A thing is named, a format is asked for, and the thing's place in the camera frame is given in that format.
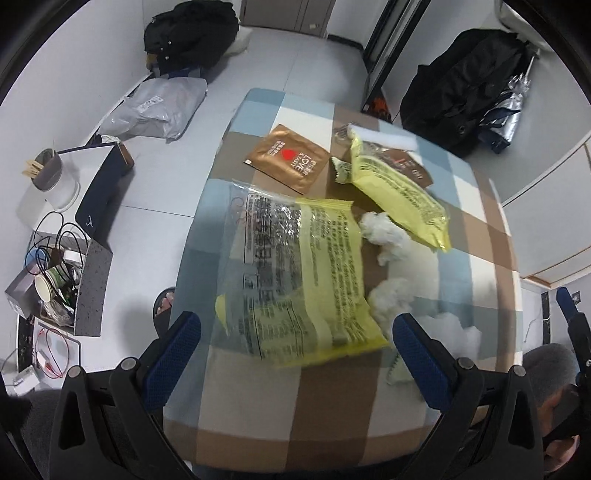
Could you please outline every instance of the plastic bag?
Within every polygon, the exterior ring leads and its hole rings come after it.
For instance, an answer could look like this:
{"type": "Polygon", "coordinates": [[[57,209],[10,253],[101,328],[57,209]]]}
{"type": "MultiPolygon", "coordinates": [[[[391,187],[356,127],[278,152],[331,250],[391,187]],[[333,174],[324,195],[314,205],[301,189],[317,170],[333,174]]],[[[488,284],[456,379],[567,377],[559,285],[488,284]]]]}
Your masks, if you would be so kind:
{"type": "Polygon", "coordinates": [[[449,217],[426,187],[429,173],[413,155],[354,137],[351,164],[333,158],[339,183],[353,183],[415,239],[447,251],[449,217]]]}
{"type": "Polygon", "coordinates": [[[351,202],[236,184],[230,205],[216,313],[242,352],[309,365],[388,345],[363,296],[351,202]]]}
{"type": "Polygon", "coordinates": [[[150,79],[126,97],[99,128],[100,135],[180,137],[207,93],[207,82],[192,77],[150,79]]]}

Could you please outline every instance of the yellow plastic package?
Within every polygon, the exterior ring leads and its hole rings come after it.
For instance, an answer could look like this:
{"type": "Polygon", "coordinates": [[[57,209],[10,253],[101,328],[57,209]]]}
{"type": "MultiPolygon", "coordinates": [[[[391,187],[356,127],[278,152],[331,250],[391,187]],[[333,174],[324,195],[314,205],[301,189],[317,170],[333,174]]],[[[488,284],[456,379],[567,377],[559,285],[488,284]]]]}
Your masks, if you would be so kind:
{"type": "MultiPolygon", "coordinates": [[[[433,181],[421,165],[405,152],[359,138],[353,139],[350,156],[351,183],[420,241],[443,251],[451,248],[449,217],[443,206],[424,190],[433,181]]],[[[339,173],[340,181],[347,181],[346,168],[339,173]]]]}
{"type": "Polygon", "coordinates": [[[351,202],[247,188],[216,313],[228,337],[276,365],[310,365],[388,345],[363,297],[351,202]]]}

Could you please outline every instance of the chopsticks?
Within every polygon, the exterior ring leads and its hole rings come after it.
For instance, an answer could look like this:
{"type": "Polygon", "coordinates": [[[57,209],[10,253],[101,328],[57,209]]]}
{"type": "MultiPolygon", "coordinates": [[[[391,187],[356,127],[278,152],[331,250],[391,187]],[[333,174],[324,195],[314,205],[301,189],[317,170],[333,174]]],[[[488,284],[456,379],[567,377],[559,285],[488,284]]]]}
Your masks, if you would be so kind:
{"type": "Polygon", "coordinates": [[[30,179],[34,179],[39,175],[41,170],[43,169],[43,165],[41,165],[38,161],[35,160],[27,160],[26,161],[27,169],[22,171],[22,174],[25,177],[29,177],[30,179]]]}

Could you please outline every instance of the white floor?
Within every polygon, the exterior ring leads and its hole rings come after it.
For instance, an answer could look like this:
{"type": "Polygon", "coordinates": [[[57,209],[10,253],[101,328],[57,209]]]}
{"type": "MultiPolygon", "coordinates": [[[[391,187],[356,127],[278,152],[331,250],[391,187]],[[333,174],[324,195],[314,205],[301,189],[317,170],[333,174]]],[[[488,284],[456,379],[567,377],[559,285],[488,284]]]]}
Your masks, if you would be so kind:
{"type": "Polygon", "coordinates": [[[87,371],[139,356],[156,337],[152,304],[176,282],[197,202],[222,135],[249,89],[283,90],[358,110],[366,70],[354,48],[296,33],[255,29],[246,52],[209,72],[207,97],[177,141],[126,141],[133,178],[108,239],[113,263],[102,334],[79,338],[87,371]]]}

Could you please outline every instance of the red heart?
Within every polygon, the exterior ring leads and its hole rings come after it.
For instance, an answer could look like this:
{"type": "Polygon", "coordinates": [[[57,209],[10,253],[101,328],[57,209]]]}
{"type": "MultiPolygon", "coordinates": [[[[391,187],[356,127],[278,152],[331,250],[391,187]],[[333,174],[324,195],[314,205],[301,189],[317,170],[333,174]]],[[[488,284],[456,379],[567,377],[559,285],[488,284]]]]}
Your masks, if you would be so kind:
{"type": "Polygon", "coordinates": [[[284,158],[285,161],[292,161],[297,156],[297,152],[290,148],[284,148],[281,150],[281,156],[284,158]]]}

